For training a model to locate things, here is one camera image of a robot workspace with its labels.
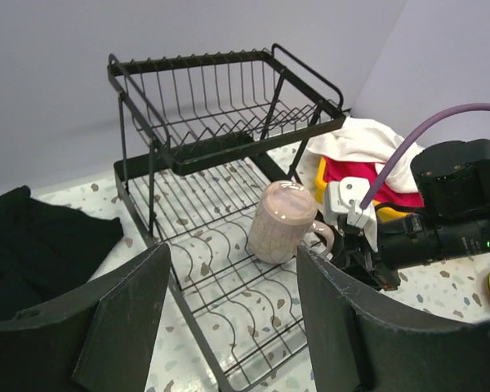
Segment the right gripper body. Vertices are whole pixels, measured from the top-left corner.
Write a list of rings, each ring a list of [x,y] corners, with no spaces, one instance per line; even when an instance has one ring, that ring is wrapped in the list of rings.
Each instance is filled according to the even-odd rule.
[[[387,265],[381,255],[374,252],[364,236],[364,232],[347,224],[346,216],[340,216],[337,222],[341,235],[338,256],[332,263],[358,281],[377,291],[395,291],[400,285],[396,269]]]

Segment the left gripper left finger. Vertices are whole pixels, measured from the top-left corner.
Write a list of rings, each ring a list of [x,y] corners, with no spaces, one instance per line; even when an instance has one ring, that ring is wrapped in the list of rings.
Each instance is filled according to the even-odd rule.
[[[155,244],[70,292],[0,321],[0,391],[142,391],[167,291]]]

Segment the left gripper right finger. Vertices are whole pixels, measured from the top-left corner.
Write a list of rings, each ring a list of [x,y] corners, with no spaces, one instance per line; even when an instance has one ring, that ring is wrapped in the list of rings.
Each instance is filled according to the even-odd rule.
[[[490,391],[490,319],[414,309],[305,246],[296,268],[318,391]]]

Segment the pink marbled mug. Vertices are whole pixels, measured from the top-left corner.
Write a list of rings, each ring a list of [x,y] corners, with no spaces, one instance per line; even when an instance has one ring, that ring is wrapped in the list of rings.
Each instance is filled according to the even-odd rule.
[[[269,184],[261,195],[248,234],[247,248],[258,260],[271,265],[289,262],[308,233],[325,239],[325,250],[331,252],[335,234],[317,221],[317,203],[309,190],[291,180]]]

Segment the black wire dish rack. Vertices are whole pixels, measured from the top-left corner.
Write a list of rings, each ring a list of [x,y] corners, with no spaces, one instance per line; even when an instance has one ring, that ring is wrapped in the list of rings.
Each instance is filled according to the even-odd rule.
[[[122,138],[114,165],[147,245],[171,251],[169,288],[221,391],[263,385],[306,347],[293,261],[247,250],[261,192],[300,180],[314,136],[346,116],[339,87],[284,47],[120,61],[108,79]]]

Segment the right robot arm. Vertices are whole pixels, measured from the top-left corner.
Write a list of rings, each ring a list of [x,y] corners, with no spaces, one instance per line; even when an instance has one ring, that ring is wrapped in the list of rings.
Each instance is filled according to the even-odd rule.
[[[432,145],[411,169],[423,205],[376,204],[377,211],[402,213],[376,223],[376,250],[366,230],[339,220],[342,238],[332,263],[376,290],[397,289],[406,268],[490,254],[490,140]]]

